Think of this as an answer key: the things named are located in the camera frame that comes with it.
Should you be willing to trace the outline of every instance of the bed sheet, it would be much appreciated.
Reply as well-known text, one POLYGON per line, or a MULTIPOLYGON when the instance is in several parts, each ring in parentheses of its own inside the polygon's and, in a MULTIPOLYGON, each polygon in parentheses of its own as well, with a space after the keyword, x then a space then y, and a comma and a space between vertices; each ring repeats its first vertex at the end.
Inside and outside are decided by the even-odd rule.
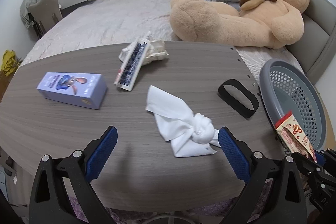
MULTIPOLYGON (((49 30, 28 53, 22 65, 82 48, 131 43, 149 30, 154 38, 180 41, 169 24, 170 0, 96 0, 79 7, 49 30)), ((283 59, 303 71, 285 48, 237 47, 259 83, 259 72, 271 58, 283 59)))

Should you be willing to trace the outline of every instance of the silver pin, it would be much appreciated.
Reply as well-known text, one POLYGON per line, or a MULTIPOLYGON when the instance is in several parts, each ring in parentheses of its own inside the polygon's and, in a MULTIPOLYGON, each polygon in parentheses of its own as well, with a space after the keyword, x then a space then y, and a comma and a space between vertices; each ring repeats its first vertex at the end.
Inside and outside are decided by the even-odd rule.
POLYGON ((82 155, 82 152, 80 150, 76 150, 75 152, 72 153, 72 155, 75 158, 79 158, 82 155))
POLYGON ((293 159, 291 156, 287 156, 287 157, 286 157, 286 160, 287 160, 288 162, 293 162, 293 161, 294 161, 294 159, 293 159))
POLYGON ((42 161, 47 161, 49 159, 49 155, 44 155, 43 157, 42 157, 42 161))
POLYGON ((263 157, 263 155, 260 153, 260 152, 254 152, 254 156, 257 158, 257 159, 261 159, 263 157))

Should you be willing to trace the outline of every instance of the black elastic band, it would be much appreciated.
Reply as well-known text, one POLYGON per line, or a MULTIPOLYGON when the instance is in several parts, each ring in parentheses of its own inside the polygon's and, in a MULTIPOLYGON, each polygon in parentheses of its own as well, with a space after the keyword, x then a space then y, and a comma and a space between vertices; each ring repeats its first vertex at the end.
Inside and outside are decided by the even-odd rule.
POLYGON ((242 115, 245 118, 251 117, 259 107, 257 97, 255 97, 252 92, 250 92, 236 79, 229 79, 225 81, 223 84, 221 84, 218 88, 218 93, 224 102, 226 102, 230 107, 232 107, 235 111, 237 111, 240 115, 242 115), (234 86, 239 91, 241 91, 241 93, 243 93, 251 101, 253 110, 245 107, 241 102, 239 102, 229 92, 227 92, 224 85, 234 86))

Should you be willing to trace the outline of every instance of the gray plastic basket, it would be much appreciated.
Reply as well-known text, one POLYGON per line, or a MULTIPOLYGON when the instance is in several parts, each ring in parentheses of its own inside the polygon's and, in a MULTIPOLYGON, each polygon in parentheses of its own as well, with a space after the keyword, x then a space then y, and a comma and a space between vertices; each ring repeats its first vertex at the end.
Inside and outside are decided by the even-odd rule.
POLYGON ((273 125, 292 110, 314 149, 322 149, 326 118, 320 98, 302 72, 283 60, 268 60, 260 71, 260 91, 273 125))

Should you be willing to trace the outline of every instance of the table top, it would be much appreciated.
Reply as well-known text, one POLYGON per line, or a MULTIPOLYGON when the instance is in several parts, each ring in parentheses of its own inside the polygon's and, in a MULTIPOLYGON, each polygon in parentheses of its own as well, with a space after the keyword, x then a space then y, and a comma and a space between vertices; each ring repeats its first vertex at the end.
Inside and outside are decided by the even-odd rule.
MULTIPOLYGON (((169 59, 140 69, 131 92, 113 85, 125 44, 66 52, 24 65, 14 75, 0 104, 1 147, 21 167, 35 175, 40 159, 54 159, 83 150, 109 125, 118 143, 98 179, 91 185, 102 203, 129 211, 176 211, 197 208, 238 196, 238 180, 224 153, 175 158, 169 142, 145 110, 147 91, 154 85, 183 99, 194 113, 227 126, 252 151, 282 159, 283 150, 257 95, 255 80, 233 47, 197 42, 167 42, 169 59), (100 110, 44 99, 36 87, 49 71, 101 73, 108 86, 100 110), (249 119, 240 116, 217 95, 225 80, 235 78, 255 94, 260 107, 249 119)), ((227 89, 248 106, 240 92, 227 89)), ((71 189, 66 182, 69 193, 71 189)))

